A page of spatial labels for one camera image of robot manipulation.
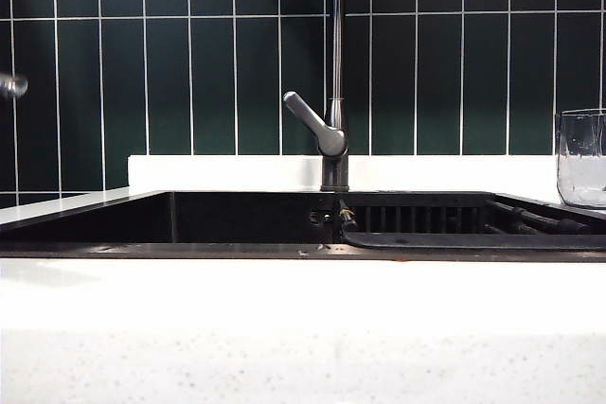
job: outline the clear glass cup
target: clear glass cup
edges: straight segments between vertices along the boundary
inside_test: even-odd
[[[556,114],[558,192],[576,207],[606,208],[606,109]]]

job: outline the white backsplash ledge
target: white backsplash ledge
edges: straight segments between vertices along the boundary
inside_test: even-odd
[[[317,191],[320,156],[135,155],[129,185],[141,191]],[[556,157],[350,156],[352,191],[490,191],[559,202]]]

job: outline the white grout line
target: white grout line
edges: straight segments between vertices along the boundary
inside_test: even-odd
[[[373,16],[456,16],[459,14],[553,14],[553,9],[513,9],[509,10],[475,10],[475,11],[397,11],[397,12],[378,12],[374,11]],[[606,9],[559,9],[558,14],[575,14],[575,13],[606,13]],[[304,14],[280,14],[281,18],[328,18],[329,14],[322,13],[304,13]],[[370,16],[370,13],[347,13],[347,17],[366,17]],[[217,14],[217,15],[168,15],[168,16],[73,16],[73,17],[61,17],[56,18],[57,21],[120,21],[129,19],[147,19],[152,21],[154,19],[263,19],[263,18],[277,18],[277,14]],[[55,21],[55,18],[13,18],[14,22],[32,22],[32,21]],[[0,18],[0,23],[8,23],[10,18]]]
[[[413,154],[418,153],[419,125],[419,0],[415,0],[415,111],[413,126]]]
[[[368,5],[368,155],[372,156],[372,0]]]
[[[98,82],[99,82],[99,101],[101,109],[101,173],[103,181],[103,191],[107,189],[107,177],[105,172],[105,103],[103,98],[103,30],[101,24],[101,0],[98,0]]]
[[[234,146],[235,154],[239,154],[238,150],[238,47],[236,37],[236,0],[232,1],[232,30],[234,34]]]
[[[9,0],[10,8],[10,65],[12,75],[15,76],[15,23],[12,0]],[[12,140],[14,144],[15,165],[15,202],[19,205],[19,143],[17,139],[17,98],[12,98]]]
[[[326,39],[326,34],[327,34],[327,5],[326,5],[326,0],[322,0],[322,5],[323,5],[323,10],[322,12],[324,14],[322,14],[322,24],[323,24],[323,30],[324,30],[324,35],[322,35],[322,43],[324,44],[323,47],[323,57],[324,60],[322,60],[322,67],[323,67],[323,71],[324,71],[324,102],[322,104],[323,109],[322,109],[322,115],[325,115],[326,113],[326,107],[327,107],[327,101],[328,101],[328,77],[327,77],[327,65],[326,65],[326,59],[327,59],[327,39]]]
[[[59,195],[62,194],[62,157],[61,157],[61,107],[59,104],[59,24],[57,22],[57,0],[53,0],[55,26],[55,113],[57,116],[57,176],[59,179]]]
[[[599,14],[599,107],[603,107],[604,98],[604,0],[600,0]]]
[[[278,154],[284,152],[284,138],[282,137],[282,0],[277,0],[277,137]]]
[[[193,119],[193,58],[191,55],[191,0],[187,0],[187,55],[189,75],[189,151],[194,154],[194,119]]]
[[[505,114],[505,155],[509,155],[511,106],[511,0],[508,0],[508,94]]]
[[[556,153],[555,115],[558,103],[558,0],[554,0],[553,10],[553,105],[551,107],[551,153]]]
[[[458,153],[463,154],[463,122],[464,122],[464,98],[465,98],[465,0],[461,0],[461,82],[459,103],[459,132]]]
[[[145,92],[145,152],[150,154],[150,88],[148,84],[148,21],[146,0],[143,0],[143,87]]]

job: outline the black sink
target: black sink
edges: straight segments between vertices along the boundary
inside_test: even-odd
[[[40,243],[599,252],[606,216],[484,192],[162,192],[0,226],[0,250]]]

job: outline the green tiled wall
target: green tiled wall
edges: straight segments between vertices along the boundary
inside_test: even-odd
[[[347,0],[352,154],[550,154],[603,96],[604,0]],[[127,184],[131,154],[312,154],[330,0],[0,0],[0,203]]]

